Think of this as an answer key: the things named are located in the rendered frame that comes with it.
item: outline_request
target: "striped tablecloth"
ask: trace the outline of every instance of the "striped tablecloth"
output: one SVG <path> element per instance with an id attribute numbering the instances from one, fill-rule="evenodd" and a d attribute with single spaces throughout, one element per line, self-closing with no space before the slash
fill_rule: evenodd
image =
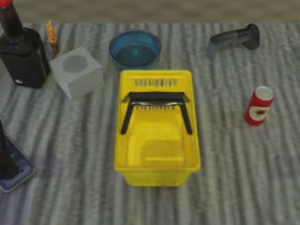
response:
<path id="1" fill-rule="evenodd" d="M 26 24 L 40 32 L 45 24 Z M 205 55 L 210 36 L 246 24 L 54 24 L 61 53 L 84 46 L 105 87 L 71 102 L 50 76 L 40 90 L 13 85 L 0 64 L 0 118 L 37 167 L 0 193 L 1 225 L 300 224 L 300 25 L 259 24 L 256 51 Z M 115 33 L 147 29 L 163 45 L 157 69 L 193 74 L 202 168 L 181 187 L 131 187 L 114 171 L 119 72 L 108 54 Z M 49 46 L 46 46 L 49 59 Z M 259 127 L 242 118 L 252 91 L 274 90 Z"/>

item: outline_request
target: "beige wall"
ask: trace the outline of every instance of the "beige wall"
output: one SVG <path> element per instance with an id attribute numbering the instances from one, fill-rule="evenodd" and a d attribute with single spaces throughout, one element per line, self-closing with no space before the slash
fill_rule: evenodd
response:
<path id="1" fill-rule="evenodd" d="M 25 23 L 296 22 L 300 0 L 14 0 Z"/>

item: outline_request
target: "white box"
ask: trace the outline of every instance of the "white box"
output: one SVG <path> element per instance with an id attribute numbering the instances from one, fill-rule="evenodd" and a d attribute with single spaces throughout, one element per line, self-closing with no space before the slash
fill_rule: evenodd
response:
<path id="1" fill-rule="evenodd" d="M 84 48 L 76 48 L 50 62 L 53 76 L 71 100 L 103 86 L 101 65 Z"/>

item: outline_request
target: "yellow crate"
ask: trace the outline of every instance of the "yellow crate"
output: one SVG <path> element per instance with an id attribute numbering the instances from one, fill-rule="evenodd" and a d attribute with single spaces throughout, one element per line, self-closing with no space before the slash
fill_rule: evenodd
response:
<path id="1" fill-rule="evenodd" d="M 168 96 L 168 100 L 162 100 L 162 96 Z M 175 104 L 181 96 L 184 103 Z M 187 120 L 183 119 L 185 108 Z M 129 118 L 128 126 L 125 117 Z M 179 186 L 199 170 L 195 100 L 189 71 L 121 72 L 114 166 L 134 186 Z"/>

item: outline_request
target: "soda can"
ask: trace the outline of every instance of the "soda can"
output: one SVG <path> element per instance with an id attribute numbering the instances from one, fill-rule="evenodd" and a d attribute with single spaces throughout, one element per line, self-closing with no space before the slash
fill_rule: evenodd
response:
<path id="1" fill-rule="evenodd" d="M 245 121 L 252 126 L 261 125 L 268 114 L 273 99 L 274 94 L 271 88 L 257 87 L 245 112 Z"/>

